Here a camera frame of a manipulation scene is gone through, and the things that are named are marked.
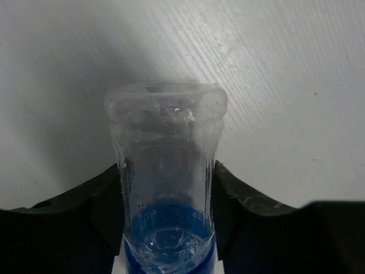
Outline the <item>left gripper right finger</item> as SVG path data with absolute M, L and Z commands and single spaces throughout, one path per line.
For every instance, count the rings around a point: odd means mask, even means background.
M 225 273 L 363 273 L 364 203 L 293 208 L 214 168 L 213 220 Z

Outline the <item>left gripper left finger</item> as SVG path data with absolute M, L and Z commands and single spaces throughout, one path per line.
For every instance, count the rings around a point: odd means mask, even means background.
M 112 165 L 31 208 L 1 210 L 1 273 L 111 273 L 123 227 Z

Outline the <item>blue label bottle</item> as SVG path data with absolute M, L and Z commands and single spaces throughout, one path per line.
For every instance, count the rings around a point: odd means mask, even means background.
M 147 82 L 107 93 L 128 273 L 211 273 L 212 180 L 228 96 L 216 84 Z

